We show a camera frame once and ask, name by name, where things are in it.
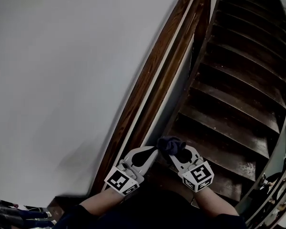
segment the dark jeans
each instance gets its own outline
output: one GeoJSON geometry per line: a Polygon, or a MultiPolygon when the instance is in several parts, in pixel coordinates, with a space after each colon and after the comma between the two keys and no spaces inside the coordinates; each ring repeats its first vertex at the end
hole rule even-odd
{"type": "Polygon", "coordinates": [[[28,219],[37,219],[37,218],[47,218],[48,215],[46,212],[37,212],[37,211],[28,211],[28,210],[19,210],[19,215],[23,219],[23,228],[45,228],[53,227],[53,223],[49,220],[28,220],[28,219]]]}

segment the white marker cube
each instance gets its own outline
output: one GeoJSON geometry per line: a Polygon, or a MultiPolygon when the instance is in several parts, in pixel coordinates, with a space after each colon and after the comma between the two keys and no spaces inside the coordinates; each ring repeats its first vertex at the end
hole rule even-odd
{"type": "Polygon", "coordinates": [[[112,167],[105,182],[119,194],[126,196],[139,187],[139,183],[117,167],[112,167]]]}
{"type": "Polygon", "coordinates": [[[207,161],[182,174],[182,181],[194,192],[213,182],[214,173],[207,161]]]}

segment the shoe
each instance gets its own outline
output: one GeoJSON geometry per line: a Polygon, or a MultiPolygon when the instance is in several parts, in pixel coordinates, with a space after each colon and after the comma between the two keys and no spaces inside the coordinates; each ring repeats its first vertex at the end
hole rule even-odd
{"type": "Polygon", "coordinates": [[[49,217],[52,217],[52,214],[51,214],[49,211],[47,211],[46,213],[47,213],[47,215],[48,215],[48,218],[49,218],[49,217]]]}

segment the wooden staircase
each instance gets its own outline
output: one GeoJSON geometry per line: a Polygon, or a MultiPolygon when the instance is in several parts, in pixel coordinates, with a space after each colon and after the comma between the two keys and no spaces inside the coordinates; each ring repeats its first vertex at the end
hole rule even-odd
{"type": "Polygon", "coordinates": [[[236,205],[268,163],[285,117],[280,0],[219,0],[164,135],[196,148],[215,173],[211,189],[236,205]]]}

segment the person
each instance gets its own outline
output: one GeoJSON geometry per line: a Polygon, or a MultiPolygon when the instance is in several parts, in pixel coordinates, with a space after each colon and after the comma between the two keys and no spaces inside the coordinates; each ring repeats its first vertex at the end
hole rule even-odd
{"type": "Polygon", "coordinates": [[[66,212],[54,229],[245,229],[237,211],[209,187],[194,195],[199,208],[172,191],[151,190],[123,203],[111,187],[66,212]]]}
{"type": "Polygon", "coordinates": [[[0,200],[0,228],[11,229],[17,227],[20,229],[30,228],[45,228],[53,227],[56,223],[55,220],[30,220],[30,219],[44,219],[51,217],[50,212],[37,212],[17,209],[17,204],[12,204],[0,200]]]}

